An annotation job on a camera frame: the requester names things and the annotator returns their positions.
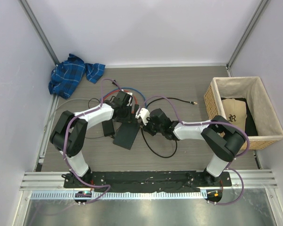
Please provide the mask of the black garment in basket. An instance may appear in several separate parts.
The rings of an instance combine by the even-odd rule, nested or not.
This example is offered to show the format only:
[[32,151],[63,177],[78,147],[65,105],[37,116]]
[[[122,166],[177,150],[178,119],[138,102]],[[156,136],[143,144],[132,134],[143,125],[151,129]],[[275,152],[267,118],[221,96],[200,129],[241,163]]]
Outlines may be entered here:
[[248,107],[247,101],[245,98],[235,98],[236,100],[240,100],[240,101],[244,101],[246,103],[246,108],[247,108],[247,119],[246,119],[246,126],[245,126],[245,133],[248,136],[257,136],[258,132],[257,132],[257,128],[254,122],[254,119],[252,117],[252,114],[250,112],[250,109]]

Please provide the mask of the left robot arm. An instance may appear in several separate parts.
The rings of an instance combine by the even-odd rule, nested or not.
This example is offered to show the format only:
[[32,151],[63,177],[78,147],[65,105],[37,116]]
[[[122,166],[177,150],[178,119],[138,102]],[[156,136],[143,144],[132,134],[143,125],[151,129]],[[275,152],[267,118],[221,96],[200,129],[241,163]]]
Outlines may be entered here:
[[76,174],[74,181],[79,187],[85,188],[91,182],[89,174],[92,171],[82,153],[86,131],[105,121],[129,122],[132,102],[132,93],[120,90],[116,97],[104,100],[96,107],[76,113],[64,111],[61,114],[50,135],[50,142],[62,153],[63,159]]

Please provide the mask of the beige cap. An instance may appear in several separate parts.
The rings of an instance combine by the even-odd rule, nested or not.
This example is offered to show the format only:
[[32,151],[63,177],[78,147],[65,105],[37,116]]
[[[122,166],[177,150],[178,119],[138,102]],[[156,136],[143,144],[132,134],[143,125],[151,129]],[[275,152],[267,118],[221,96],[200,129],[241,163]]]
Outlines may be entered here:
[[246,103],[230,98],[222,100],[222,105],[227,120],[244,131],[247,119]]

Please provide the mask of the blue plaid cloth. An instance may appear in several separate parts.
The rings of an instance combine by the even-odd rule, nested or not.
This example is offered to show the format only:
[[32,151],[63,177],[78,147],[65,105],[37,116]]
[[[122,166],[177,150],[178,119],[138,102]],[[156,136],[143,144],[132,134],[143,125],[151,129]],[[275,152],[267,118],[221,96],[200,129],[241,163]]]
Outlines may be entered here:
[[105,65],[86,63],[74,54],[69,54],[67,60],[55,65],[51,71],[48,84],[49,93],[63,99],[69,99],[74,93],[83,76],[95,84],[103,76]]

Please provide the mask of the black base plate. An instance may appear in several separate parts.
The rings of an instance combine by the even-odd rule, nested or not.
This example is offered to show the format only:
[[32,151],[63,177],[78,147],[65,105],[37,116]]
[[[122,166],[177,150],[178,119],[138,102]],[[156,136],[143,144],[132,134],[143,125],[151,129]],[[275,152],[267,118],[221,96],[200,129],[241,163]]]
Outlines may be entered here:
[[231,187],[229,172],[218,179],[203,171],[94,171],[87,179],[94,186],[110,185],[110,193],[183,193],[200,187]]

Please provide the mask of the black network switch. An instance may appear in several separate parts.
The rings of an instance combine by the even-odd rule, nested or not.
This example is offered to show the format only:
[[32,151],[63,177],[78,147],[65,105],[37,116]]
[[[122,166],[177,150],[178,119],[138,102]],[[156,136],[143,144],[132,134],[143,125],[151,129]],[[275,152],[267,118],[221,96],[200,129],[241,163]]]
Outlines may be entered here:
[[131,150],[139,129],[139,123],[123,123],[113,140],[113,144]]

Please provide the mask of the wicker basket with liner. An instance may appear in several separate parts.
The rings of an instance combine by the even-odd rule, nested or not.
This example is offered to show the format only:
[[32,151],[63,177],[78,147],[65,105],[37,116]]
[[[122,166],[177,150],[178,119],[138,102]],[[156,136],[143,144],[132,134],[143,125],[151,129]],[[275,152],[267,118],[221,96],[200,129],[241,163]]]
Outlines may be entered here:
[[262,150],[283,139],[283,129],[260,77],[215,77],[212,79],[204,102],[209,119],[216,115],[227,118],[224,99],[245,103],[245,132],[250,140],[249,149]]

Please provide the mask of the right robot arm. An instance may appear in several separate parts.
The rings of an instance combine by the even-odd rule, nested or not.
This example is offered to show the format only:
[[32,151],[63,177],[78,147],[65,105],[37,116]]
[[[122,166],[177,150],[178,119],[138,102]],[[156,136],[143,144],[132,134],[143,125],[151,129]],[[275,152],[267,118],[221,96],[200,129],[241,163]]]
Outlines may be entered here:
[[248,136],[239,127],[232,125],[224,117],[217,115],[211,120],[188,123],[171,121],[160,109],[149,111],[142,108],[136,114],[142,121],[142,128],[152,136],[160,133],[168,140],[204,140],[214,155],[205,168],[204,182],[216,185],[223,171],[238,155],[242,146],[249,144]]

